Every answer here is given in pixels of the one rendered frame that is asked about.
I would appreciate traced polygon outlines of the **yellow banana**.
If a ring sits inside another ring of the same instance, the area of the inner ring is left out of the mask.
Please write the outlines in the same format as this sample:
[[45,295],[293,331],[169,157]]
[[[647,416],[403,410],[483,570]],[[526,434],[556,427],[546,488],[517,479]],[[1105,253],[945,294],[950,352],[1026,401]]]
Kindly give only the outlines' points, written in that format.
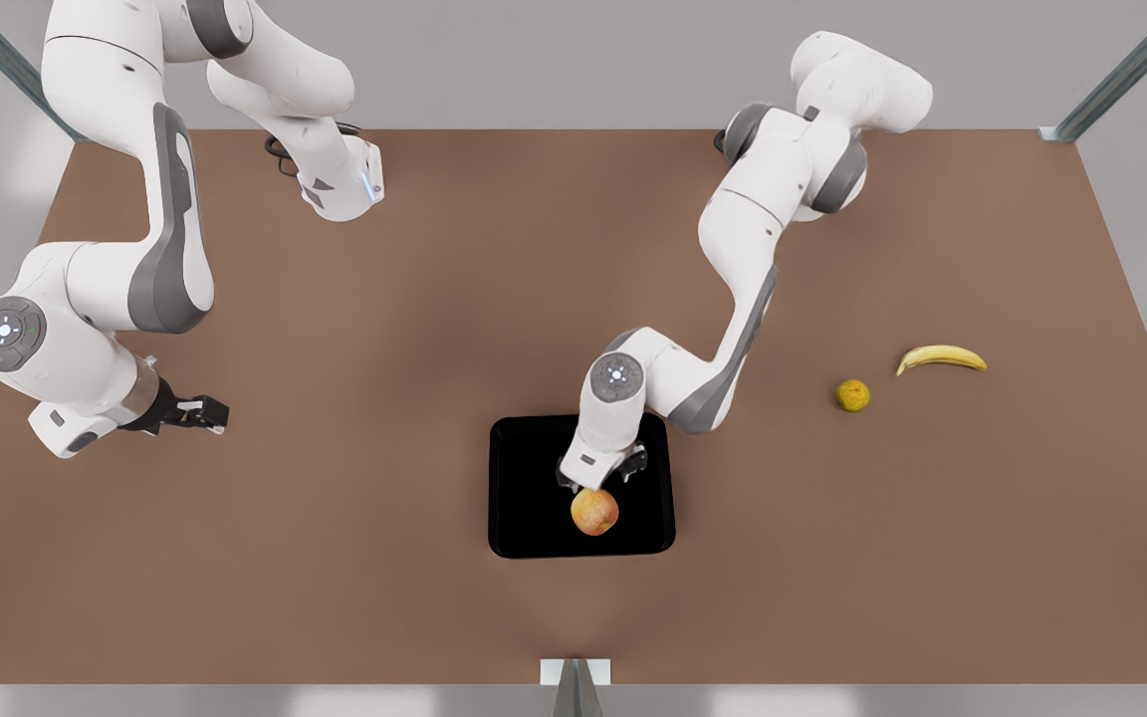
[[955,364],[955,366],[967,367],[970,371],[988,371],[988,363],[982,356],[973,353],[965,346],[933,345],[915,346],[915,349],[902,354],[895,375],[900,376],[905,371],[921,366],[921,364]]

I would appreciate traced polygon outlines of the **red yellow apple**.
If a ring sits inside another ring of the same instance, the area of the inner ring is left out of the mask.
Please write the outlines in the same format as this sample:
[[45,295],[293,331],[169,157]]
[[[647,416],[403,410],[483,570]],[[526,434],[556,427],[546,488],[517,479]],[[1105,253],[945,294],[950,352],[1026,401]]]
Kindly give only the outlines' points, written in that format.
[[608,490],[587,488],[574,494],[570,513],[574,525],[590,536],[604,535],[618,522],[621,514],[617,499]]

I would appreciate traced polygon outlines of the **black square tray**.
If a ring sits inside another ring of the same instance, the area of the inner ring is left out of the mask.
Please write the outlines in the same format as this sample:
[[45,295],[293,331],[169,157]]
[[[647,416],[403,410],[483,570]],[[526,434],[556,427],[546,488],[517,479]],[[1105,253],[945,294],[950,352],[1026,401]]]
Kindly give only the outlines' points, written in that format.
[[638,443],[647,452],[642,469],[627,480],[611,475],[604,489],[619,519],[600,536],[574,524],[574,491],[562,485],[559,466],[574,441],[577,418],[506,416],[490,434],[490,546],[498,558],[629,558],[660,554],[674,541],[674,501],[666,424],[645,413]]

